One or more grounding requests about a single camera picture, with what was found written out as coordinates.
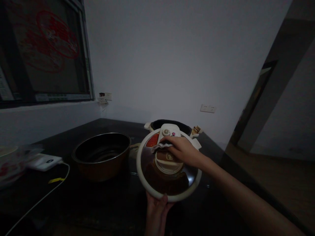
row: pressure cooker lid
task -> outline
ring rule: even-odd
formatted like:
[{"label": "pressure cooker lid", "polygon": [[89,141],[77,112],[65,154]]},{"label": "pressure cooker lid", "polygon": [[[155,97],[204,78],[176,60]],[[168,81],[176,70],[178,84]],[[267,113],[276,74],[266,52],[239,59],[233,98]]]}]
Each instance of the pressure cooker lid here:
[{"label": "pressure cooker lid", "polygon": [[164,124],[161,129],[147,135],[137,154],[137,171],[143,186],[156,198],[166,193],[170,202],[188,197],[198,186],[201,178],[199,169],[185,165],[168,151],[151,152],[152,147],[163,136],[175,133],[176,136],[186,137],[193,143],[192,139],[176,125]]}]

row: electrical outlet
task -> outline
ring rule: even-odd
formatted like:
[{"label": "electrical outlet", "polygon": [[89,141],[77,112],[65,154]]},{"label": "electrical outlet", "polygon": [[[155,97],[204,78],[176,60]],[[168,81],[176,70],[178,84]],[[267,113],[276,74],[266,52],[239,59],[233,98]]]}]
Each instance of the electrical outlet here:
[{"label": "electrical outlet", "polygon": [[111,101],[112,100],[112,94],[111,93],[105,93],[105,99]]},{"label": "electrical outlet", "polygon": [[200,111],[203,111],[203,112],[208,112],[208,108],[209,108],[209,106],[208,106],[208,105],[201,104]]},{"label": "electrical outlet", "polygon": [[208,107],[208,111],[207,112],[210,112],[210,113],[215,113],[216,112],[216,107],[213,107],[213,106],[209,106]]},{"label": "electrical outlet", "polygon": [[97,99],[100,104],[108,104],[106,97],[98,97]]}]

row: power cord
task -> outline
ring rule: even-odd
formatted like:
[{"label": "power cord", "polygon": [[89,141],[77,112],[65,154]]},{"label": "power cord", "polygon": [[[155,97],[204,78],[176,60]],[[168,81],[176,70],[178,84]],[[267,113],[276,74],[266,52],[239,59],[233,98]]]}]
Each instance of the power cord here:
[{"label": "power cord", "polygon": [[[68,166],[68,172],[67,172],[67,175],[66,175],[66,177],[65,177],[65,180],[66,180],[66,178],[68,177],[69,172],[70,172],[70,166],[69,166],[67,163],[64,163],[63,161],[61,161],[59,164],[65,164],[66,166]],[[64,182],[64,181],[60,182],[60,184],[58,184],[56,187],[54,187],[54,188],[53,188],[49,193],[47,193],[41,200],[39,200],[31,209],[29,209],[28,212],[26,212],[26,213],[24,214],[24,216],[22,216],[22,217],[18,220],[18,222],[15,223],[15,225],[7,232],[7,234],[6,234],[5,236],[8,236],[9,233],[11,233],[11,231],[20,223],[20,221],[21,221],[31,210],[33,210],[33,208],[34,208],[35,206],[37,206],[42,200],[44,200],[49,194],[52,193],[52,191],[54,191],[56,188],[58,188],[63,182]]]}]

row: window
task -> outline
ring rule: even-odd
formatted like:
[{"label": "window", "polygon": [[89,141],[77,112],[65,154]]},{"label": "window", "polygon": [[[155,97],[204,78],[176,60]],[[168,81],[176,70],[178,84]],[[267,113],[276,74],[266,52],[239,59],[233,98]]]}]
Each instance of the window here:
[{"label": "window", "polygon": [[0,1],[0,108],[93,99],[78,0]]}]

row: window sill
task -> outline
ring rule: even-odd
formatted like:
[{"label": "window sill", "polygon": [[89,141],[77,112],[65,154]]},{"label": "window sill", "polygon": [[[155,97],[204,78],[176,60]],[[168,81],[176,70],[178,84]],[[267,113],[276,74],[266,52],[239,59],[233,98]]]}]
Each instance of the window sill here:
[{"label": "window sill", "polygon": [[47,108],[56,108],[56,107],[66,107],[66,106],[75,106],[80,104],[91,104],[97,103],[97,101],[87,101],[87,102],[64,102],[64,103],[52,103],[52,104],[43,104],[43,105],[33,105],[33,106],[22,106],[17,108],[6,108],[1,109],[0,113],[10,113],[10,112],[19,112],[19,111],[29,111],[29,110],[39,110]]}]

